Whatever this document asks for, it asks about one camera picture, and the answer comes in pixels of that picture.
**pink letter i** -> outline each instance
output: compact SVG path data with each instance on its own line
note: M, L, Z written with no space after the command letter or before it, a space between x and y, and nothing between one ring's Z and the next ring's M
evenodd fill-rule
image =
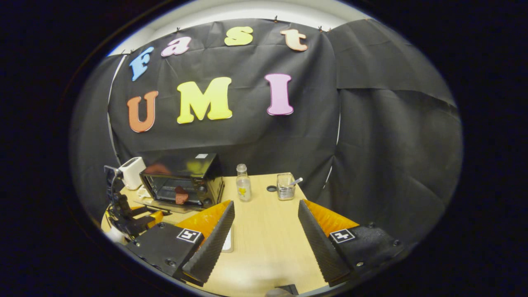
M268 114L272 116L289 115L294 112L288 101L288 82L291 76L282 73L271 73L264 77L271 90L271 106Z

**glass bottle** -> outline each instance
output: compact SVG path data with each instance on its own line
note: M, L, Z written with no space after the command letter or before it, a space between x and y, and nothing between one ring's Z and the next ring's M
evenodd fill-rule
M245 164L237 165L237 192L240 200L249 201L251 199L251 181Z

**yellow letter m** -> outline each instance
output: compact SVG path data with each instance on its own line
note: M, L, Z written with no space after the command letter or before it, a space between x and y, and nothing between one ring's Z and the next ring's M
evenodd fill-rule
M223 119L233 116L228 107L228 85L231 83L229 77L217 77L211 81L205 93L202 94L193 81L184 82L176 89L181 93L180 116L176 121L186 124L194 121L191 115L191 107L199 120L203 120L207 107L211 110L207 114L209 119Z

